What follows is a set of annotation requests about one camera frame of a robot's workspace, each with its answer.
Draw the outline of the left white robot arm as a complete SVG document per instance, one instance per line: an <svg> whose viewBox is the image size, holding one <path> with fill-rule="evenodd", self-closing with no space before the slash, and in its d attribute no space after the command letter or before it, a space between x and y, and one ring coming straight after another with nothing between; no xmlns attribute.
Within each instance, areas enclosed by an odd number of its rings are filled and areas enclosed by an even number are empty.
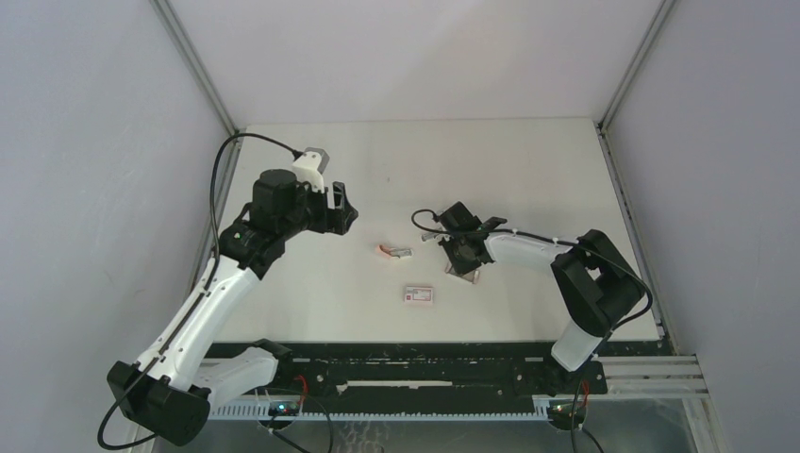
<svg viewBox="0 0 800 453"><path fill-rule="evenodd" d="M210 413L247 390L290 389L293 366L263 344L203 370L201 363L234 309L260 284L300 233L344 235L358 219L339 181L316 189L297 171L267 170L252 199L225 228L200 281L168 326L139 357L117 361L107 374L114 411L152 437L182 446Z"/></svg>

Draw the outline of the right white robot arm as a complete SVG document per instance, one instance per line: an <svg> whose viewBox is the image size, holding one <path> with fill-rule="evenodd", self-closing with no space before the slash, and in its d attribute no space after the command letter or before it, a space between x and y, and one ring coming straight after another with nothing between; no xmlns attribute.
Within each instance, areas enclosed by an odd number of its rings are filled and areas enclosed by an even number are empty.
<svg viewBox="0 0 800 453"><path fill-rule="evenodd" d="M582 366L620 326L641 317L634 310L652 294L602 231L591 229L574 240L545 238L506 228L505 219L486 221L457 202L435 212L438 244L453 274L465 277L487 264L548 268L570 322L551 348L545 379L551 389L568 393L583 378Z"/></svg>

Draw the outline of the pink white stapler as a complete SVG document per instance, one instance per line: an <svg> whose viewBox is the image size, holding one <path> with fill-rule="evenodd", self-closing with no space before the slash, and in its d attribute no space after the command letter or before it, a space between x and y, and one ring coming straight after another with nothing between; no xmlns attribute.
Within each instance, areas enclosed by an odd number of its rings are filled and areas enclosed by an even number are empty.
<svg viewBox="0 0 800 453"><path fill-rule="evenodd" d="M380 244L376 248L376 251L381 256L392 260L406 259L413 256L413 250L411 248L390 247L385 244Z"/></svg>

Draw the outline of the cardboard staple box tray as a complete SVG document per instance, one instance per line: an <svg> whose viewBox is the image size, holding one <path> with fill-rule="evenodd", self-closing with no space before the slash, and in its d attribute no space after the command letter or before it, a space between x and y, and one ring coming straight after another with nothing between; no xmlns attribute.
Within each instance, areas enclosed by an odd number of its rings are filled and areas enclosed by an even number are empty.
<svg viewBox="0 0 800 453"><path fill-rule="evenodd" d="M465 273L463 274L463 276L462 276L462 277L454 277L454 276L450 276L450 277L456 278L456 279L458 279L459 281L464 281L464 282L466 282L466 283L469 283L469 284L476 284L476 283L478 282L478 280L479 280L479 276L480 276L480 272L479 272L479 270L478 270L478 272L477 272L477 274L476 274L476 276L475 276L474 278L469 278L469 277L467 277L467 276L465 275Z"/></svg>

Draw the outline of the red white staple box sleeve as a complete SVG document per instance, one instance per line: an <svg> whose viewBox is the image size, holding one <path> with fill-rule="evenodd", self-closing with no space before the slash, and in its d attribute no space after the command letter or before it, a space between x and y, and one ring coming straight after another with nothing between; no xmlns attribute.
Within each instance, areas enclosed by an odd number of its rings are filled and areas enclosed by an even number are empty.
<svg viewBox="0 0 800 453"><path fill-rule="evenodd" d="M406 286L403 301L409 305L432 306L434 290L424 286Z"/></svg>

